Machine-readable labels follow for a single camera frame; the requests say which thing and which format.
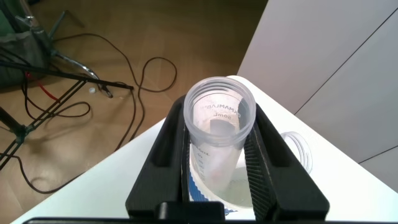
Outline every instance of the red wire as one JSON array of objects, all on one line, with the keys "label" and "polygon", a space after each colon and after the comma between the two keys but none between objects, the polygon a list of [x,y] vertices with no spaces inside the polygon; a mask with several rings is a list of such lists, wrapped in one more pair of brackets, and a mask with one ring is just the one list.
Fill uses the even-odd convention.
[{"label": "red wire", "polygon": [[31,79],[35,80],[35,81],[37,82],[37,84],[39,85],[39,87],[43,90],[43,92],[44,92],[47,96],[49,96],[51,99],[53,99],[53,100],[55,100],[55,101],[58,101],[58,98],[55,97],[55,96],[53,96],[49,91],[47,91],[47,90],[44,88],[44,86],[41,84],[41,82],[38,81],[37,79],[35,79],[32,75],[30,75],[29,72],[25,72],[25,76],[26,76],[26,78],[31,78]]}]

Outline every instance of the wooden floor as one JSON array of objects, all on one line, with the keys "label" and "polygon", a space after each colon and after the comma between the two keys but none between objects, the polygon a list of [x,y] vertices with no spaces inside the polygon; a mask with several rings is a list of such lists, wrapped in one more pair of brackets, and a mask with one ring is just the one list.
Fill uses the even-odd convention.
[{"label": "wooden floor", "polygon": [[[176,64],[178,78],[171,90],[142,92],[146,117],[140,134],[164,118],[172,103],[199,80],[237,73],[264,6],[264,1],[243,0],[42,0],[32,6],[32,12],[49,30],[63,10],[70,10],[86,27],[78,27],[66,17],[56,38],[83,32],[103,35],[127,55],[138,80],[144,63],[151,57],[166,57]],[[65,55],[87,64],[104,80],[134,84],[124,58],[101,39],[79,37],[55,45]],[[55,63],[63,70],[73,71],[62,62]],[[148,66],[144,86],[162,89],[172,81],[173,72],[170,64],[157,60]],[[61,96],[74,81],[46,77],[42,83],[53,95]],[[114,151],[126,131],[133,112],[129,92],[109,88],[114,94],[109,99],[98,91],[90,94],[90,87],[96,86],[86,84],[65,104],[87,101],[90,114],[46,121],[29,134],[16,153],[37,188],[56,188],[93,167]],[[34,83],[29,87],[29,96],[43,108],[53,103]],[[22,124],[32,121],[18,88],[1,90],[0,106]],[[39,114],[33,106],[29,108],[34,116]],[[84,106],[79,106],[64,114],[84,110]],[[138,108],[137,119],[141,116],[142,110]],[[0,152],[13,138],[0,129]],[[0,171],[0,223],[13,221],[48,196],[33,191],[25,183],[17,161],[12,159]]]}]

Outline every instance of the electrical wire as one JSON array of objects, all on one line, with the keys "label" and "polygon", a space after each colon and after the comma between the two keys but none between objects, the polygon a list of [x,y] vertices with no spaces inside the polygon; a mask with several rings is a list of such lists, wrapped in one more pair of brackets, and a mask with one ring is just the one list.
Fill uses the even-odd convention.
[{"label": "electrical wire", "polygon": [[[25,65],[31,66],[31,64],[30,64],[26,59],[20,57],[20,56],[17,55],[17,54],[14,54],[14,53],[11,52],[10,50],[5,49],[5,48],[2,47],[2,46],[0,46],[0,50],[2,50],[2,51],[4,51],[4,52],[8,53],[9,55],[12,55],[12,56],[15,57],[15,58],[18,58],[18,59],[19,59],[20,61],[22,61]],[[11,58],[8,57],[8,56],[5,56],[4,54],[0,54],[0,56],[3,57],[3,58],[5,58],[6,60],[8,60],[8,61],[10,61],[10,62],[15,62],[13,59],[11,59]],[[41,110],[42,112],[45,112],[45,110],[44,110],[43,108],[37,106],[37,105],[28,97],[28,94],[27,94],[27,85],[28,85],[28,83],[27,83],[27,79],[26,79],[26,76],[25,76],[25,71],[22,71],[22,76],[23,76],[24,82],[21,84],[21,90],[22,90],[22,92],[23,92],[23,94],[24,94],[25,110],[26,110],[26,113],[28,114],[28,116],[29,116],[30,118],[32,118],[33,120],[35,120],[36,118],[35,118],[34,116],[32,116],[32,114],[31,114],[30,111],[29,111],[29,107],[28,107],[28,105],[27,105],[27,102],[31,103],[34,107],[36,107],[38,110]],[[77,105],[86,105],[86,106],[87,106],[87,110],[86,110],[84,113],[78,114],[78,115],[62,115],[62,114],[60,114],[60,113],[64,112],[65,110],[67,110],[67,109],[69,109],[69,108],[71,108],[71,107],[77,106]],[[90,106],[87,102],[80,101],[80,102],[74,103],[74,104],[72,104],[72,105],[69,105],[69,106],[67,106],[66,108],[61,109],[60,111],[58,111],[58,112],[52,114],[51,117],[59,116],[59,117],[63,117],[63,118],[79,118],[79,117],[82,117],[82,116],[88,114],[88,113],[90,112],[90,110],[91,110],[91,106]]]},{"label": "electrical wire", "polygon": [[3,127],[3,126],[0,126],[0,128],[12,133],[12,131],[10,129],[7,129],[7,128]]},{"label": "electrical wire", "polygon": [[[106,39],[106,38],[104,38],[104,37],[102,37],[102,36],[100,36],[100,35],[97,35],[97,34],[78,34],[78,35],[73,35],[73,36],[69,36],[69,37],[64,37],[64,38],[61,38],[61,39],[57,39],[57,40],[55,40],[55,41],[67,40],[67,39],[71,39],[71,38],[75,38],[75,37],[81,37],[81,36],[84,36],[84,35],[99,37],[99,38],[105,40],[109,45],[111,45],[115,50],[117,50],[117,51],[126,59],[126,62],[127,62],[127,64],[129,65],[129,68],[130,68],[131,75],[132,75],[132,77],[133,77],[134,83],[138,86],[137,98],[138,98],[138,100],[139,100],[139,102],[140,102],[140,105],[141,105],[141,108],[142,108],[142,118],[141,118],[139,124],[137,125],[137,128],[136,128],[135,131],[133,132],[132,136],[130,137],[130,141],[131,141],[131,140],[133,140],[133,139],[135,138],[135,136],[136,136],[136,134],[137,134],[139,128],[141,127],[141,124],[143,123],[144,118],[145,118],[145,107],[144,107],[144,104],[143,104],[143,102],[142,102],[142,100],[141,100],[141,90],[149,91],[149,92],[152,92],[152,93],[160,93],[160,92],[167,91],[167,90],[171,89],[171,88],[174,86],[175,82],[177,81],[177,67],[174,65],[173,62],[171,62],[171,61],[170,61],[169,59],[167,59],[167,58],[163,58],[163,57],[153,57],[153,58],[150,58],[150,59],[145,63],[144,67],[142,68],[141,81],[140,81],[140,83],[138,84],[138,82],[137,82],[137,80],[136,80],[136,76],[135,76],[135,74],[134,74],[134,71],[133,71],[133,69],[132,69],[132,67],[131,67],[131,63],[130,63],[129,59],[127,58],[127,56],[126,56],[121,50],[119,50],[114,44],[112,44],[108,39]],[[10,54],[10,55],[13,55],[14,57],[18,58],[20,61],[24,62],[26,65],[30,66],[30,63],[29,63],[28,61],[24,60],[23,58],[21,58],[20,56],[18,56],[18,55],[16,55],[16,54],[12,53],[12,52],[10,52],[10,51],[8,51],[7,49],[4,49],[4,48],[1,47],[1,46],[0,46],[0,49],[3,50],[3,51],[5,51],[5,52],[7,52],[7,53]],[[8,60],[10,60],[10,61],[13,62],[13,60],[12,60],[11,58],[9,58],[9,57],[7,57],[7,56],[5,56],[5,55],[3,55],[3,54],[0,54],[0,56],[2,56],[3,58],[8,59]],[[167,61],[167,62],[170,63],[170,64],[173,66],[173,68],[175,69],[175,74],[174,74],[174,77],[173,77],[173,80],[172,80],[171,84],[170,84],[168,87],[166,87],[166,88],[164,88],[164,89],[162,89],[162,90],[151,90],[151,89],[148,89],[148,88],[145,88],[145,87],[142,86],[143,83],[144,83],[145,70],[146,70],[148,64],[149,64],[151,61],[156,60],[156,59],[161,59],[161,60]],[[56,66],[54,66],[54,65],[52,65],[52,64],[50,64],[50,66],[53,66],[56,70],[60,71],[60,69],[57,68]],[[31,103],[34,107],[36,107],[37,109],[39,109],[39,110],[41,110],[41,111],[44,111],[44,110],[43,110],[42,108],[38,107],[38,106],[28,97],[28,92],[27,92],[27,89],[28,89],[28,87],[27,87],[27,79],[26,79],[26,77],[25,77],[24,71],[22,71],[22,73],[23,73],[23,77],[24,77],[24,82],[23,82],[23,84],[21,84],[21,90],[22,90],[22,92],[23,92],[23,94],[24,94],[24,97],[25,97],[25,110],[26,110],[27,114],[28,114],[32,119],[35,119],[35,118],[30,114],[30,112],[29,112],[29,109],[28,109],[28,107],[27,107],[27,102]],[[130,90],[130,92],[131,92],[131,95],[132,95],[132,100],[133,100],[133,105],[134,105],[134,112],[133,112],[132,120],[131,120],[131,122],[129,123],[129,126],[127,127],[127,131],[124,133],[122,139],[119,141],[119,144],[117,145],[115,151],[117,151],[117,150],[121,147],[121,144],[123,143],[123,141],[125,140],[126,136],[127,136],[128,133],[129,133],[129,131],[131,130],[131,127],[132,127],[132,125],[133,125],[133,123],[134,123],[134,121],[135,121],[135,118],[136,118],[136,108],[137,108],[136,100],[135,100],[135,97],[134,97],[134,92],[133,92],[132,90]],[[88,107],[87,112],[85,112],[85,113],[83,113],[83,114],[81,114],[81,115],[76,115],[76,116],[66,116],[66,115],[61,115],[61,114],[60,114],[61,112],[65,111],[65,110],[67,110],[67,109],[69,109],[69,108],[71,108],[72,106],[76,106],[76,105],[79,105],[79,104],[86,104],[87,107]],[[90,112],[90,109],[91,109],[91,107],[90,107],[90,105],[89,105],[87,102],[78,102],[78,103],[74,103],[74,104],[72,104],[72,105],[70,105],[70,106],[67,106],[66,108],[64,108],[64,109],[62,109],[62,110],[60,110],[60,111],[54,113],[52,116],[63,116],[63,117],[68,117],[68,118],[75,118],[75,117],[80,117],[80,116],[86,115],[87,113]],[[4,154],[4,155],[7,156],[7,157],[15,158],[15,159],[18,160],[19,167],[20,167],[20,169],[21,169],[21,173],[22,173],[22,175],[23,175],[25,181],[26,181],[27,184],[29,185],[29,187],[32,188],[33,190],[35,190],[36,192],[41,193],[41,194],[52,194],[52,193],[54,193],[54,192],[60,190],[62,187],[66,186],[66,185],[69,184],[71,181],[75,180],[77,177],[79,177],[79,176],[81,175],[81,174],[80,174],[80,175],[78,175],[78,176],[72,178],[71,180],[69,180],[68,182],[64,183],[63,185],[57,187],[56,189],[52,189],[52,190],[48,190],[48,191],[39,190],[39,189],[37,189],[36,187],[34,187],[34,186],[29,182],[29,180],[28,180],[28,178],[27,178],[27,176],[26,176],[26,174],[25,174],[25,172],[24,172],[24,168],[23,168],[23,165],[22,165],[22,160],[20,159],[20,157],[18,157],[18,156],[10,156],[10,155],[8,155],[8,154]]]},{"label": "electrical wire", "polygon": [[[54,40],[54,42],[59,42],[59,41],[62,41],[62,40],[68,40],[68,39],[72,39],[72,38],[76,38],[76,37],[83,37],[83,36],[98,37],[98,38],[100,38],[100,39],[105,40],[110,46],[112,46],[115,50],[117,50],[117,51],[124,57],[124,59],[126,60],[128,66],[129,66],[129,69],[130,69],[132,78],[133,78],[133,80],[134,80],[134,83],[138,86],[137,98],[138,98],[138,101],[139,101],[139,103],[140,103],[140,105],[141,105],[141,108],[142,108],[142,118],[141,118],[141,120],[140,120],[140,122],[139,122],[137,128],[135,129],[135,131],[133,132],[133,134],[132,134],[131,137],[130,137],[130,141],[131,141],[131,140],[133,140],[133,139],[136,137],[136,134],[137,134],[139,128],[141,127],[142,123],[144,122],[144,118],[145,118],[145,106],[144,106],[144,104],[143,104],[143,102],[142,102],[142,100],[141,100],[141,90],[148,91],[148,92],[151,92],[151,93],[161,93],[161,92],[164,92],[164,91],[167,91],[167,90],[171,89],[171,88],[174,86],[175,82],[177,81],[177,67],[175,66],[175,64],[174,64],[172,61],[170,61],[170,60],[167,59],[167,58],[164,58],[164,57],[153,57],[153,58],[150,58],[150,59],[145,63],[145,65],[144,65],[143,68],[142,68],[141,81],[140,81],[140,83],[138,83],[138,82],[137,82],[136,75],[135,75],[135,73],[134,73],[134,71],[133,71],[133,69],[132,69],[132,67],[131,67],[131,63],[130,63],[130,60],[128,59],[128,57],[127,57],[121,50],[119,50],[114,44],[112,44],[112,42],[110,42],[107,38],[105,38],[105,37],[103,37],[103,36],[100,36],[100,35],[98,35],[98,34],[84,33],[84,34],[71,35],[71,36],[68,36],[68,37],[62,37],[62,38],[59,38],[59,39]],[[166,62],[168,62],[169,64],[171,64],[171,65],[173,66],[174,70],[175,70],[174,77],[173,77],[173,80],[172,80],[171,84],[170,84],[168,87],[166,87],[166,88],[164,88],[164,89],[162,89],[162,90],[151,90],[151,89],[149,89],[149,88],[145,88],[145,87],[142,86],[142,84],[144,83],[145,70],[146,70],[148,64],[149,64],[151,61],[156,60],[156,59],[165,60]],[[117,151],[117,150],[120,148],[120,145],[121,145],[121,143],[118,144],[118,146],[116,147],[115,151]]]},{"label": "electrical wire", "polygon": [[40,193],[40,194],[52,194],[52,193],[54,193],[54,192],[60,190],[62,187],[68,185],[70,182],[74,181],[74,180],[75,180],[76,178],[78,178],[80,175],[82,175],[82,174],[80,174],[80,175],[78,175],[78,176],[72,178],[71,180],[69,180],[68,182],[64,183],[63,185],[57,187],[56,189],[52,189],[52,190],[39,190],[39,189],[37,189],[35,186],[33,186],[33,184],[32,184],[32,183],[29,181],[29,179],[27,178],[27,176],[26,176],[26,174],[25,174],[25,171],[24,171],[24,166],[22,165],[22,160],[21,160],[21,158],[20,158],[19,156],[11,156],[11,155],[9,155],[9,154],[4,154],[4,153],[0,153],[0,155],[5,155],[5,156],[7,156],[7,157],[11,157],[11,158],[17,159],[17,160],[18,160],[18,163],[19,163],[19,168],[20,168],[21,173],[22,173],[22,176],[24,177],[24,179],[25,179],[27,185],[29,185],[29,187],[31,187],[33,190],[35,190],[36,192],[38,192],[38,193]]},{"label": "electrical wire", "polygon": [[47,90],[44,88],[44,86],[42,85],[42,83],[41,83],[38,79],[36,79],[35,77],[33,77],[33,76],[30,74],[30,72],[25,72],[25,76],[26,76],[26,78],[31,78],[31,79],[35,80],[35,82],[39,85],[39,87],[43,90],[43,92],[44,92],[47,96],[49,96],[51,99],[53,99],[53,100],[55,100],[55,101],[58,101],[58,98],[55,97],[55,96],[53,96],[53,94],[51,94],[49,91],[47,91]]}]

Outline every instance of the white cabinet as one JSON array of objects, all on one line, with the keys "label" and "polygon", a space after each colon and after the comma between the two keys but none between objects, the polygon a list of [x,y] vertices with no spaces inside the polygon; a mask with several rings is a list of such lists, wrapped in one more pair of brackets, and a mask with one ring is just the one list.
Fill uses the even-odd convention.
[{"label": "white cabinet", "polygon": [[398,192],[398,147],[361,163],[370,173]]},{"label": "white cabinet", "polygon": [[398,12],[296,116],[356,162],[398,146]]},{"label": "white cabinet", "polygon": [[269,0],[238,75],[295,113],[397,7],[396,0]]}]

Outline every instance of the measuring cup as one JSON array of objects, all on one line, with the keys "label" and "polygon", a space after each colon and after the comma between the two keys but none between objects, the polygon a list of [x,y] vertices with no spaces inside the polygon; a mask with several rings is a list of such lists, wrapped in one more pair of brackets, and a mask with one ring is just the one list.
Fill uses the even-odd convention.
[{"label": "measuring cup", "polygon": [[210,190],[224,190],[256,118],[253,95],[231,78],[206,78],[187,93],[183,115],[194,171]]}]

